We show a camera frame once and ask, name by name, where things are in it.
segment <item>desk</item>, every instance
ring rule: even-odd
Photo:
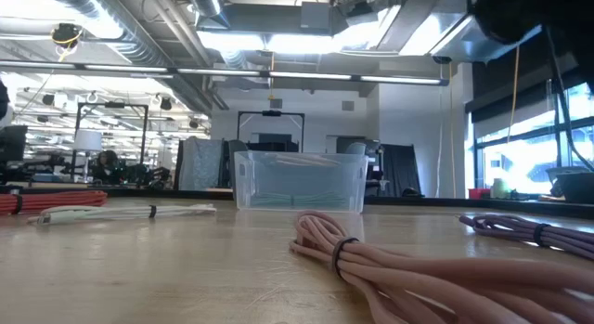
[[[195,200],[110,199],[109,206]],[[322,265],[291,254],[294,213],[237,212],[37,228],[0,219],[1,323],[369,323],[365,300]],[[432,257],[594,263],[508,240],[474,237],[470,208],[366,206],[333,214],[354,236]],[[592,223],[543,217],[564,227]]]

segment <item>clear plastic bin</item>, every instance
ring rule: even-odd
[[[367,170],[361,155],[235,152],[238,208],[361,213]]]

